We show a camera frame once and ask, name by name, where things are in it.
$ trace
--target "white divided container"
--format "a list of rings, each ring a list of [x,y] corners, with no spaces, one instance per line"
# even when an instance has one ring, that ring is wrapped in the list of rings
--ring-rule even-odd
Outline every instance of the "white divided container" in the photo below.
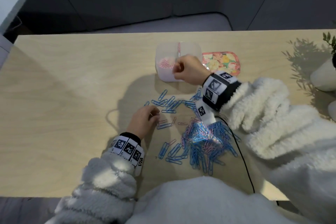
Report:
[[[173,66],[179,56],[193,55],[202,62],[202,50],[196,43],[176,42],[162,43],[156,48],[155,69],[159,78],[164,82],[181,82],[173,75]]]

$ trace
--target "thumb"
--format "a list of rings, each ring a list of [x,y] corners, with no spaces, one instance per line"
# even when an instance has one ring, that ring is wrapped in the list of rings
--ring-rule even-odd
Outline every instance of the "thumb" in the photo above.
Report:
[[[183,72],[181,72],[181,73],[174,73],[174,78],[176,80],[183,80]]]
[[[150,125],[156,124],[160,119],[159,115],[154,115],[152,118],[149,119]]]

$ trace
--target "white pot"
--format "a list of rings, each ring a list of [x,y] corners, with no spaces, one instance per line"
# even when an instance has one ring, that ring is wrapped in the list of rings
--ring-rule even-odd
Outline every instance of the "white pot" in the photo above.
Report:
[[[336,100],[328,105],[328,113],[330,117],[336,121]]]
[[[336,69],[333,66],[331,58],[310,75],[310,81],[319,90],[336,90]]]

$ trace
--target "black cable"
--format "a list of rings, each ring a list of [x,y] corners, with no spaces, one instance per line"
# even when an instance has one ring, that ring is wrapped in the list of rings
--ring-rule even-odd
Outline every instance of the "black cable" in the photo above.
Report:
[[[236,137],[235,137],[235,134],[233,133],[232,129],[229,127],[229,125],[227,124],[227,122],[226,122],[225,120],[223,120],[222,117],[215,116],[215,118],[219,118],[219,119],[221,119],[222,122],[224,122],[224,123],[227,125],[227,127],[230,129],[230,131],[231,131],[231,133],[232,133],[232,135],[233,135],[233,139],[234,139],[234,141],[236,142],[237,148],[238,148],[239,153],[240,153],[240,155],[241,155],[241,158],[243,159],[243,162],[244,162],[244,165],[245,165],[245,169],[246,169],[246,172],[247,172],[247,176],[248,176],[249,179],[250,179],[250,183],[251,183],[251,186],[252,186],[252,189],[253,189],[253,193],[255,193],[254,186],[253,186],[253,183],[252,183],[252,179],[251,179],[251,177],[250,177],[249,170],[247,169],[247,165],[246,165],[245,159],[244,159],[243,154],[242,154],[242,152],[241,152],[241,150],[240,150],[240,148],[239,148],[239,145],[238,145],[237,139],[236,139]]]

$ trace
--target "wooden table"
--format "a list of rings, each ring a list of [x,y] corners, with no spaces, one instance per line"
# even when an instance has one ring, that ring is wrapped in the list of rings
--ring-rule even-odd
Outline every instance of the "wooden table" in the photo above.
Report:
[[[99,157],[133,114],[161,92],[190,98],[196,87],[158,79],[154,57],[162,42],[193,41],[202,52],[231,51],[241,61],[241,81],[283,80],[293,104],[314,104],[322,115],[334,97],[305,81],[330,51],[323,30],[71,34],[19,36],[0,71],[0,195],[62,197],[80,182],[88,160]],[[177,121],[189,122],[180,106]],[[179,140],[184,126],[155,130],[143,143],[147,155],[139,196],[170,180],[203,175],[189,159],[182,165],[157,158],[165,141]],[[223,157],[214,177],[251,193],[241,158]],[[248,161],[254,186],[271,200],[285,200]]]

